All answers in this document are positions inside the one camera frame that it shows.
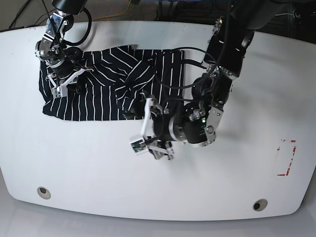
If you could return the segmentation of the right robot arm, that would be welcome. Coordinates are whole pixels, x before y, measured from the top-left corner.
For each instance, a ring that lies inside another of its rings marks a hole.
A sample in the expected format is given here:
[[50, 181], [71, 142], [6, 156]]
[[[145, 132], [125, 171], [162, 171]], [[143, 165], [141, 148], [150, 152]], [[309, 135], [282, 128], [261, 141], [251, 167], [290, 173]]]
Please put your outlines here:
[[[46, 31], [37, 42], [35, 55], [52, 70], [47, 77], [52, 83], [53, 98], [68, 96], [68, 88], [80, 93], [79, 76], [85, 72], [93, 72], [92, 66], [79, 62], [81, 50], [78, 48], [88, 37], [92, 27], [92, 17], [85, 8], [85, 0], [53, 0], [56, 11], [48, 15]], [[74, 25], [74, 16], [84, 12], [88, 17], [87, 30], [81, 40], [70, 42], [65, 40], [65, 33]]]

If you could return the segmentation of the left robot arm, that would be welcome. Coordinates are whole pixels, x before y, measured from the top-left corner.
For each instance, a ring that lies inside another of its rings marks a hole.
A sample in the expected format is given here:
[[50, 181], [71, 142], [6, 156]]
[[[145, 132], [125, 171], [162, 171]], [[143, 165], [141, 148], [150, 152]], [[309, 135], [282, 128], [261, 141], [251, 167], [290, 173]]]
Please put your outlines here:
[[205, 69], [188, 85], [192, 99], [168, 95], [159, 102], [153, 95], [142, 99], [144, 120], [140, 134], [131, 138], [135, 154], [155, 159], [174, 157], [173, 142], [205, 147], [216, 139], [232, 82], [238, 78], [247, 48], [257, 29], [265, 26], [287, 4], [285, 0], [231, 0], [219, 17], [201, 63], [182, 60]]

